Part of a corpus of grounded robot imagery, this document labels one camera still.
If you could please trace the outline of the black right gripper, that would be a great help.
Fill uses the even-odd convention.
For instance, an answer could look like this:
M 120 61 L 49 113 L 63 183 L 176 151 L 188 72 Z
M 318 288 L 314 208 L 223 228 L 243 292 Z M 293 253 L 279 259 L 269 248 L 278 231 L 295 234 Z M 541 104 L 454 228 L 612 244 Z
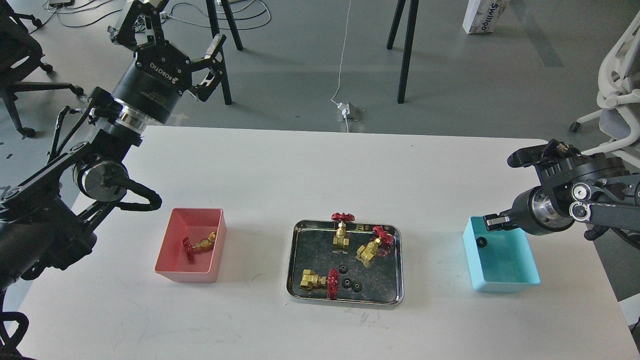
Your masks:
M 487 231 L 510 231 L 521 228 L 535 236 L 566 231 L 575 220 L 564 216 L 553 207 L 550 196 L 541 186 L 535 186 L 519 194 L 510 210 L 487 214 L 482 217 Z

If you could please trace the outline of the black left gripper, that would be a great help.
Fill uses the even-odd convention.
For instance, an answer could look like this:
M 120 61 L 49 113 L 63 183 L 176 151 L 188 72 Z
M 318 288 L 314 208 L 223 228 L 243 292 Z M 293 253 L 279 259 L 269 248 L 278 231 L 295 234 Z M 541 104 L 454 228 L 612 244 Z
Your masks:
M 226 35 L 216 34 L 203 57 L 190 64 L 183 51 L 172 44 L 165 45 L 160 12 L 167 4 L 167 0 L 126 0 L 116 25 L 107 28 L 112 43 L 135 51 L 134 60 L 115 86 L 112 97 L 162 125 L 169 120 L 182 92 L 189 89 L 196 100 L 206 102 L 226 77 L 223 64 Z M 147 41 L 154 44 L 138 45 L 136 35 L 141 22 Z M 189 72 L 179 70 L 186 65 Z M 202 82 L 192 85 L 190 73 L 204 69 L 207 73 Z

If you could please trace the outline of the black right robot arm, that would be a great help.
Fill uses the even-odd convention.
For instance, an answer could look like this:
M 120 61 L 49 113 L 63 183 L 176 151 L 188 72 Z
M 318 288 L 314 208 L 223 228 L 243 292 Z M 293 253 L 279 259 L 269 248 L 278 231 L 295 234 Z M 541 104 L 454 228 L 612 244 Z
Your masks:
M 639 247 L 639 174 L 617 156 L 586 155 L 552 139 L 527 146 L 507 158 L 512 168 L 534 167 L 539 186 L 519 194 L 509 209 L 483 216 L 488 231 L 521 229 L 541 236 L 566 231 L 574 223 L 589 224 L 586 240 L 612 231 Z

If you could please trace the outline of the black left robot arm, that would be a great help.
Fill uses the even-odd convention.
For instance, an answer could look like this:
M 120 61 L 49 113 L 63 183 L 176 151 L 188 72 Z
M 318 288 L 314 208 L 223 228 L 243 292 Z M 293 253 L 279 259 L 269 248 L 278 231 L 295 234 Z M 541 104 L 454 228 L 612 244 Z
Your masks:
M 55 132 L 46 165 L 1 198 L 1 296 L 17 280 L 34 280 L 49 267 L 64 271 L 89 255 L 94 233 L 114 210 L 151 212 L 162 198 L 136 182 L 123 165 L 142 143 L 148 125 L 164 125 L 188 93 L 205 102 L 227 79 L 217 12 L 206 2 L 212 41 L 201 59 L 190 59 L 163 34 L 166 0 L 128 0 L 112 43 L 133 53 L 114 91 L 96 87 L 64 139 Z

